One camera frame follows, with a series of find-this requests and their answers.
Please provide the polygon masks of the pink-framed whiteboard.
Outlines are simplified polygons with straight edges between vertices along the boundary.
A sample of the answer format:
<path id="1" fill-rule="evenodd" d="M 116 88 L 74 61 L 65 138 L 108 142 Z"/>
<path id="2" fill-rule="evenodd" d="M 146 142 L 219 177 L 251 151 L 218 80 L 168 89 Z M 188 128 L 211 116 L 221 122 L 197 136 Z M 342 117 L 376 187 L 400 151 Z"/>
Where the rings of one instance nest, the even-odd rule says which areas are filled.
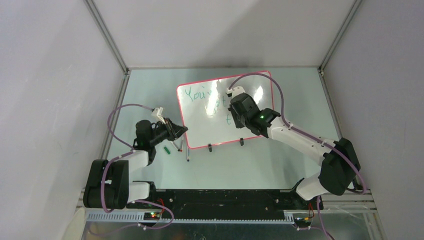
<path id="1" fill-rule="evenodd" d="M 182 123 L 191 150 L 254 139 L 256 135 L 247 128 L 236 128 L 228 110 L 228 88 L 242 87 L 260 109 L 274 108 L 271 73 L 259 71 L 237 81 L 237 75 L 180 84 L 176 95 Z"/>

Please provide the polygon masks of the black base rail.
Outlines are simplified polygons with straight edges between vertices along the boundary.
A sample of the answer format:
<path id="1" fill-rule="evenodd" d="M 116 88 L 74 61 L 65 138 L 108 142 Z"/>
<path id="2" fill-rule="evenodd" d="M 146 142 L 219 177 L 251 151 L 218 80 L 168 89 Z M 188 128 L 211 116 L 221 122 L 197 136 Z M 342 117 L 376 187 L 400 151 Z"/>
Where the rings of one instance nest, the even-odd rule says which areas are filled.
<path id="1" fill-rule="evenodd" d="M 148 203 L 128 203 L 129 209 L 164 205 L 179 220 L 283 220 L 284 211 L 322 210 L 314 197 L 304 200 L 295 192 L 279 189 L 160 189 Z"/>

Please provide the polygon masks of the left electronics board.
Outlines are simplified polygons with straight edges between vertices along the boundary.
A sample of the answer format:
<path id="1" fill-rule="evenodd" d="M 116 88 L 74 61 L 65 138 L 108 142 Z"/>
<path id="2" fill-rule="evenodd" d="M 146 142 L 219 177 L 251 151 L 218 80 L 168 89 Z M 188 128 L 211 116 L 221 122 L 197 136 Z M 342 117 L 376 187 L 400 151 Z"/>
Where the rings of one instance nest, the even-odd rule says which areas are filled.
<path id="1" fill-rule="evenodd" d="M 143 215 L 143 221 L 159 221 L 162 218 L 161 212 L 145 212 Z"/>

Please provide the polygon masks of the electronics board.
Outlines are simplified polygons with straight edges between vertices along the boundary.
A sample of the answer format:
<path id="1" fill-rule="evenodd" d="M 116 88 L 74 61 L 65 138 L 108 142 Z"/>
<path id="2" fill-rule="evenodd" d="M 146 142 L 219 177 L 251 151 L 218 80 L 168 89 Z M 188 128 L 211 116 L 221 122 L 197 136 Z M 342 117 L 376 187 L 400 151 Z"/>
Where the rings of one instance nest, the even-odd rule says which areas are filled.
<path id="1" fill-rule="evenodd" d="M 145 212 L 143 215 L 143 221 L 159 221 L 162 218 L 161 212 Z"/>
<path id="2" fill-rule="evenodd" d="M 296 228 L 309 228 L 312 224 L 312 217 L 296 217 L 294 219 L 294 225 Z"/>

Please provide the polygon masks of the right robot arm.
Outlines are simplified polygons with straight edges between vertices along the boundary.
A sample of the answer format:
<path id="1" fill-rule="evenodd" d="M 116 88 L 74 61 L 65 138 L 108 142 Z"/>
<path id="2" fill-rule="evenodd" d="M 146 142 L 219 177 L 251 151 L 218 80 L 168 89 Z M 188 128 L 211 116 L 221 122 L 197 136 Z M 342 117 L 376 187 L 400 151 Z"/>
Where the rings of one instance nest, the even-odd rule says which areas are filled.
<path id="1" fill-rule="evenodd" d="M 341 196 L 359 173 L 360 165 L 352 143 L 341 138 L 332 141 L 309 134 L 270 108 L 260 110 L 254 99 L 244 91 L 228 90 L 229 111 L 236 128 L 249 129 L 256 136 L 263 136 L 286 144 L 307 155 L 320 166 L 319 173 L 299 180 L 292 188 L 291 204 L 304 209 L 311 199 L 331 193 Z"/>

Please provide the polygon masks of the black-capped whiteboard marker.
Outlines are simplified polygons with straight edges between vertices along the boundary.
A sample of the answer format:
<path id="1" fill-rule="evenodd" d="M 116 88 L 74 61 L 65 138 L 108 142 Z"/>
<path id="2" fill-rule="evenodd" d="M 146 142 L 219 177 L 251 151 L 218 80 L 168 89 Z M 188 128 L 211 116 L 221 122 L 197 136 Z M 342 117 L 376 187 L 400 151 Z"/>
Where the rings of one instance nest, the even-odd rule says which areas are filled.
<path id="1" fill-rule="evenodd" d="M 178 151 L 178 152 L 180 152 L 181 151 L 181 149 L 180 149 L 180 147 L 174 142 L 174 141 L 171 141 L 171 144 L 174 146 L 174 148 Z"/>

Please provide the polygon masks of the red-capped whiteboard marker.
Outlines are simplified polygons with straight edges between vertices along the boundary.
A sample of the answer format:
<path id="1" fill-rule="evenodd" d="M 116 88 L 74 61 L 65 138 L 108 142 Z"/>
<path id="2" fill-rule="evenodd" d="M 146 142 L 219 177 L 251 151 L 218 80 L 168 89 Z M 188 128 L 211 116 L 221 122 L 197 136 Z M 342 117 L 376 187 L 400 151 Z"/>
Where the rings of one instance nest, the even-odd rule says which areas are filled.
<path id="1" fill-rule="evenodd" d="M 182 136 L 181 137 L 181 142 L 179 144 L 179 150 L 180 150 L 180 152 L 183 152 L 183 150 L 184 150 L 184 144 L 185 144 L 185 137 Z"/>

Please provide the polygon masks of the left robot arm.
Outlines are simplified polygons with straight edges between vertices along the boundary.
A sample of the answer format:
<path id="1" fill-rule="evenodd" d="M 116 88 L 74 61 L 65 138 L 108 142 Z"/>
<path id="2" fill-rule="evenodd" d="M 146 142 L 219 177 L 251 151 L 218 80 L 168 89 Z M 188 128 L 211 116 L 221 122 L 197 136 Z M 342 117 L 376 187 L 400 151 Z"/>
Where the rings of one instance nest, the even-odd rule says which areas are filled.
<path id="1" fill-rule="evenodd" d="M 188 131 L 188 127 L 173 123 L 169 118 L 150 122 L 141 120 L 135 125 L 133 149 L 111 160 L 97 159 L 91 164 L 86 182 L 83 205 L 103 209 L 107 213 L 124 209 L 128 202 L 138 200 L 145 208 L 153 208 L 158 194 L 147 182 L 135 179 L 142 168 L 152 164 L 156 146 L 163 141 L 173 142 Z"/>

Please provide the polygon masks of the right electronics board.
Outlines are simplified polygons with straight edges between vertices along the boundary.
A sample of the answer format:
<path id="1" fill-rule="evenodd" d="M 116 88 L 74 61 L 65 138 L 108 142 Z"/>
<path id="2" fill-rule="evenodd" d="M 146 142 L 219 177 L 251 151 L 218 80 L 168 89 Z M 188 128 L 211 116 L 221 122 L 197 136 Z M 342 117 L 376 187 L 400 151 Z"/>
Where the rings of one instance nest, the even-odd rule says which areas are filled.
<path id="1" fill-rule="evenodd" d="M 296 217 L 294 219 L 294 225 L 296 228 L 309 228 L 312 224 L 312 217 Z"/>

